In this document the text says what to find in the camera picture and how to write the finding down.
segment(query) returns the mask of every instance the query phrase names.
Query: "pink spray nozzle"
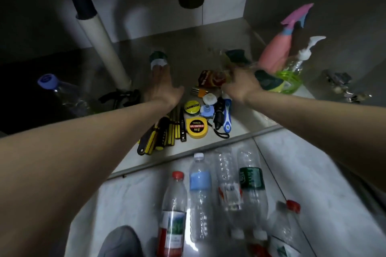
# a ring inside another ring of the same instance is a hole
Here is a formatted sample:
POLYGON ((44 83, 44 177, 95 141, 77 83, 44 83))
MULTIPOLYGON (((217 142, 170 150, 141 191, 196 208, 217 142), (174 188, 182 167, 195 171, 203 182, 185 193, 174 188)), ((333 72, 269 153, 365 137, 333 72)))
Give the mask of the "pink spray nozzle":
POLYGON ((281 24, 287 24, 288 26, 286 28, 293 29, 293 25, 297 21, 300 21, 301 27, 304 27, 304 20, 311 7, 313 7, 313 3, 305 4, 302 7, 299 7, 297 10, 287 16, 286 19, 281 22, 281 24))

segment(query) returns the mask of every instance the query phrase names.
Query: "forearm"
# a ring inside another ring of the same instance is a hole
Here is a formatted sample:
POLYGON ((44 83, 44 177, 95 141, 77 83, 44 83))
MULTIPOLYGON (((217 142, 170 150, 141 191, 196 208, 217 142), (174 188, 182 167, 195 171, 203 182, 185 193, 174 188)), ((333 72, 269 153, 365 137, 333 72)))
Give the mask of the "forearm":
POLYGON ((270 92, 257 92, 247 103, 386 191, 384 108, 270 92))
POLYGON ((0 216, 0 247, 30 250, 26 244, 38 245, 38 232, 44 235, 69 224, 142 134, 168 111, 159 101, 148 102, 1 139, 0 207, 6 213, 0 216), (20 242, 5 244, 10 234, 20 242))

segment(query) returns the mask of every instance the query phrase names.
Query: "pink spray bottle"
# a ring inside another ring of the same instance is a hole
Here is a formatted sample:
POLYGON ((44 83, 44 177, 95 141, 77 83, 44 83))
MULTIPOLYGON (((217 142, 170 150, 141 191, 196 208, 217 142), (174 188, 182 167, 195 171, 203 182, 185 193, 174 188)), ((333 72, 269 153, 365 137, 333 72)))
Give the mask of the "pink spray bottle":
POLYGON ((313 3, 303 5, 281 22, 287 26, 263 50, 258 63, 261 69, 270 74, 282 69, 290 52, 293 27, 298 21, 301 27, 304 27, 306 15, 312 6, 313 3))

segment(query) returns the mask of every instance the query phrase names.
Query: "red bottle cap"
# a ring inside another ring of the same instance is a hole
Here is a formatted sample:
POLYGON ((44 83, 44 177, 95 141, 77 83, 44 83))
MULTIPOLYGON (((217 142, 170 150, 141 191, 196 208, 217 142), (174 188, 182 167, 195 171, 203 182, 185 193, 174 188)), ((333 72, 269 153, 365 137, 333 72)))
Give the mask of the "red bottle cap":
POLYGON ((176 180, 182 180, 184 178, 184 173, 180 171, 172 172, 171 176, 176 180))
POLYGON ((287 200, 287 208, 295 213, 300 213, 300 204, 293 200, 287 200))

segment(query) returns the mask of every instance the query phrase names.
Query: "person's left hand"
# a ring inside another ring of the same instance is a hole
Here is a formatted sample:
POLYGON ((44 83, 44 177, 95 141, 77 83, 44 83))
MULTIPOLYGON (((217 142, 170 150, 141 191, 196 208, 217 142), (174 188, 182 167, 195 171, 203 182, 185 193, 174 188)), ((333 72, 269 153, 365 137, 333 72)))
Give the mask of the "person's left hand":
POLYGON ((159 100, 171 111, 181 100, 183 93, 183 86, 178 88, 172 86, 169 65, 153 67, 151 85, 144 95, 145 102, 159 100))

